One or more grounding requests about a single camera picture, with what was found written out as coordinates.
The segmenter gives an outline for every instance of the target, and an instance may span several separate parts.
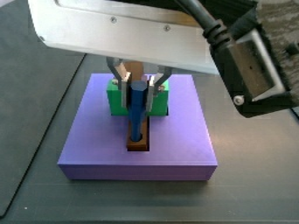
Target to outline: green block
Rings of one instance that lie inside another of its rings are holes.
[[[167,116],[170,84],[168,80],[164,83],[164,91],[153,98],[153,107],[149,116]],[[127,116],[125,108],[121,108],[121,92],[117,90],[117,85],[112,84],[112,80],[107,84],[107,98],[109,111],[112,116]]]

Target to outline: purple block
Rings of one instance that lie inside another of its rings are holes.
[[[218,167],[190,75],[170,79],[170,115],[149,118],[149,151],[127,151],[127,116],[111,116],[111,74],[92,74],[59,166],[69,179],[208,180]]]

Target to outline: black cable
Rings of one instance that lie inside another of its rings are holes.
[[[194,17],[203,30],[210,29],[211,27],[215,26],[216,20],[198,0],[175,0],[175,2],[182,6],[184,11]]]
[[[228,34],[227,26],[220,20],[215,20],[210,12],[203,7],[199,0],[174,0],[186,12],[198,21],[203,32],[203,37],[208,40],[212,50],[231,45],[234,39]]]

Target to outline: black table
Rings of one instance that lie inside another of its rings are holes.
[[[71,181],[56,165],[99,57],[88,55],[3,222],[299,221],[299,122],[243,118],[218,75],[194,76],[219,168],[208,182]]]

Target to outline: wooden block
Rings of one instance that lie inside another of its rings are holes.
[[[139,142],[132,142],[129,137],[131,123],[128,123],[127,142],[125,142],[127,151],[149,151],[148,129],[149,129],[149,119],[147,117],[143,121],[143,126],[141,126],[143,139]]]
[[[125,70],[132,74],[132,81],[144,81],[144,64],[139,61],[125,62]]]

